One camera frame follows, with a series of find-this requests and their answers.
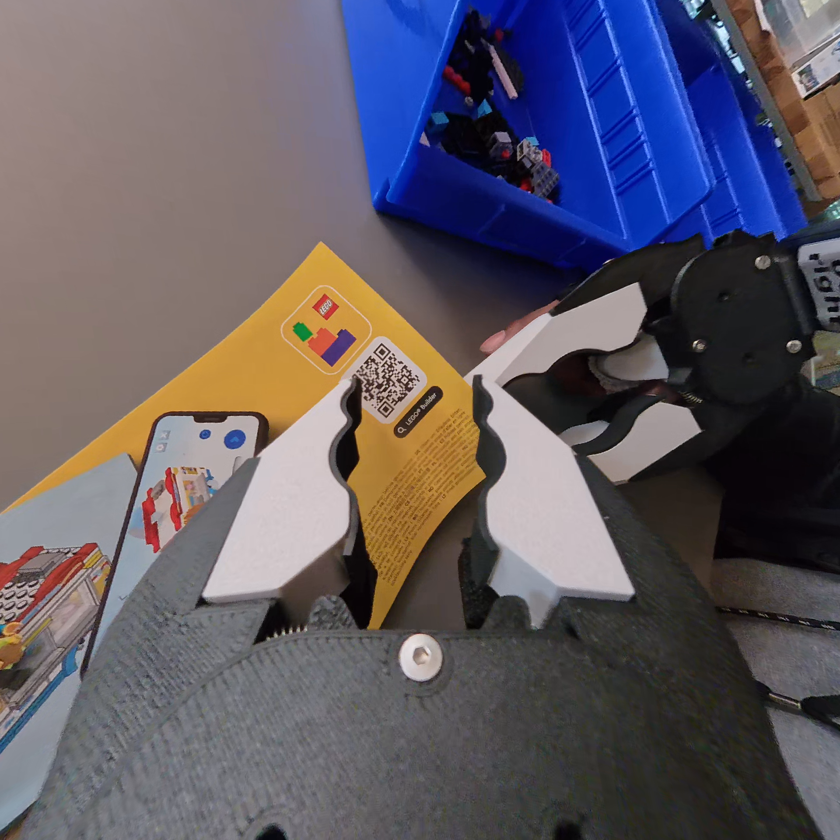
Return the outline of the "person's right forearm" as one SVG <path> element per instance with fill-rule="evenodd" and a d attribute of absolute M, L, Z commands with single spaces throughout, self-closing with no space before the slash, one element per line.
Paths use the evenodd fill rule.
<path fill-rule="evenodd" d="M 839 572 L 839 397 L 799 375 L 706 461 L 716 555 Z"/>

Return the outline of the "grey metal shelf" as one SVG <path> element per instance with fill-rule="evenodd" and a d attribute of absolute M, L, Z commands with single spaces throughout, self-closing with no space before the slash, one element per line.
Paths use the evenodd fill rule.
<path fill-rule="evenodd" d="M 731 46 L 740 57 L 756 98 L 781 142 L 807 203 L 836 196 L 836 174 L 826 156 L 828 148 L 815 131 L 784 68 L 772 34 L 761 27 L 754 2 L 712 1 L 715 13 L 728 31 Z"/>

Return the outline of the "wide blue plastic bin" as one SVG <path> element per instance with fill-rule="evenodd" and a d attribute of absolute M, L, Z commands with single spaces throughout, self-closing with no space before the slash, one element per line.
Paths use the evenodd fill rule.
<path fill-rule="evenodd" d="M 656 2 L 343 2 L 374 208 L 552 266 L 597 267 L 663 240 L 712 172 Z M 559 201 L 437 147 L 434 112 L 467 114 L 445 66 L 469 9 L 510 30 L 524 89 L 493 105 L 535 137 Z"/>

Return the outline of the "toy brick instruction booklet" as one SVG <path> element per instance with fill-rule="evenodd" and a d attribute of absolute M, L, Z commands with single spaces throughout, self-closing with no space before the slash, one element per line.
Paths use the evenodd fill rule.
<path fill-rule="evenodd" d="M 489 825 L 457 729 L 480 632 L 382 631 L 485 474 L 474 390 L 319 244 L 246 322 L 75 456 L 144 442 L 140 504 L 26 583 L 77 693 L 21 838 L 413 838 Z"/>

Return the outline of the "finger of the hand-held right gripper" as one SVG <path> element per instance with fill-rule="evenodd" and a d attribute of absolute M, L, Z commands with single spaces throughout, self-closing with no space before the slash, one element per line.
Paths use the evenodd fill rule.
<path fill-rule="evenodd" d="M 689 408 L 661 386 L 610 395 L 563 395 L 562 440 L 612 483 L 624 484 L 700 433 Z"/>
<path fill-rule="evenodd" d="M 559 314 L 541 314 L 465 376 L 504 386 L 523 375 L 540 375 L 562 358 L 582 352 L 608 353 L 631 345 L 647 312 L 638 283 Z"/>

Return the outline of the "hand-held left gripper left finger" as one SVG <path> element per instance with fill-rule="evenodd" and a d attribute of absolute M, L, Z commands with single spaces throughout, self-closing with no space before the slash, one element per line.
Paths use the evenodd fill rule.
<path fill-rule="evenodd" d="M 258 457 L 203 589 L 211 604 L 270 599 L 302 625 L 320 597 L 343 599 L 358 627 L 373 612 L 376 569 L 349 478 L 362 385 L 340 381 Z"/>

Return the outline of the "pile of mixed toy bricks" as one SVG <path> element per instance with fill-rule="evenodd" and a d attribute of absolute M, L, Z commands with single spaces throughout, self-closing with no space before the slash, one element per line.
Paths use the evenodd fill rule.
<path fill-rule="evenodd" d="M 559 205 L 560 175 L 530 121 L 512 118 L 524 104 L 525 76 L 510 52 L 512 32 L 468 7 L 440 77 L 421 144 L 437 148 L 525 193 Z"/>

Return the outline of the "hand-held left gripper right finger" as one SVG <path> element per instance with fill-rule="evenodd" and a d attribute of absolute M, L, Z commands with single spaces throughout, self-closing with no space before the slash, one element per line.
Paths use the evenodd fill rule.
<path fill-rule="evenodd" d="M 483 375 L 474 376 L 472 393 L 485 475 L 476 584 L 521 600 L 535 630 L 564 598 L 632 601 L 634 584 L 573 449 Z"/>

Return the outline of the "narrow blue plastic bin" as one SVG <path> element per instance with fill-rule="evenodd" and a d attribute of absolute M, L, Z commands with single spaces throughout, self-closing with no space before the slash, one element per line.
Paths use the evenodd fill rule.
<path fill-rule="evenodd" d="M 736 229 L 757 236 L 777 233 L 781 219 L 763 159 L 768 137 L 749 125 L 732 64 L 708 27 L 691 19 L 681 2 L 657 2 L 657 9 L 696 124 L 700 161 L 709 182 L 704 198 L 673 224 L 665 239 L 676 242 L 699 235 L 710 245 Z"/>
<path fill-rule="evenodd" d="M 750 232 L 757 235 L 774 232 L 775 237 L 782 240 L 805 225 L 797 192 L 799 180 L 788 152 L 793 143 L 782 136 L 781 114 L 739 28 L 718 17 L 714 29 L 725 53 L 723 67 L 728 73 L 760 173 L 751 182 L 759 188 L 761 197 L 747 201 L 750 218 L 756 222 Z M 759 211 L 768 220 L 757 222 Z"/>

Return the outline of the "person's right hand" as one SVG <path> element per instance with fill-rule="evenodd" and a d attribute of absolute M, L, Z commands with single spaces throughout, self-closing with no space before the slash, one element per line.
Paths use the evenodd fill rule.
<path fill-rule="evenodd" d="M 559 300 L 557 298 L 551 300 L 551 302 L 539 309 L 533 310 L 530 313 L 521 316 L 520 318 L 515 319 L 514 321 L 510 322 L 506 328 L 493 333 L 489 336 L 480 346 L 479 351 L 484 355 L 490 355 L 495 353 L 504 343 L 509 341 L 513 336 L 517 333 L 522 331 L 525 327 L 527 327 L 532 321 L 540 318 L 543 314 L 551 313 L 551 311 L 557 306 Z"/>

